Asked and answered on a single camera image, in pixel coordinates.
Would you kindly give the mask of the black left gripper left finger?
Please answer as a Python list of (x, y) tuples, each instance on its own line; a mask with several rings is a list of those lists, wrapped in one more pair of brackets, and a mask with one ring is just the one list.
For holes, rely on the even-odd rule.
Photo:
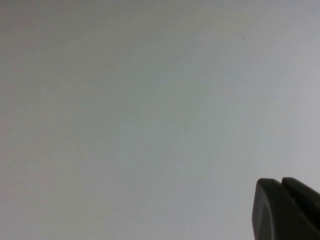
[(257, 181), (252, 209), (256, 240), (318, 240), (320, 225), (305, 216), (279, 182), (271, 178)]

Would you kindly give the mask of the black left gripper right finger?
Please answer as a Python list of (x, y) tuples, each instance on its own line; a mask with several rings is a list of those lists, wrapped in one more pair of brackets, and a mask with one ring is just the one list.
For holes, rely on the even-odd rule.
[(293, 177), (284, 177), (281, 184), (309, 221), (314, 225), (319, 225), (320, 194)]

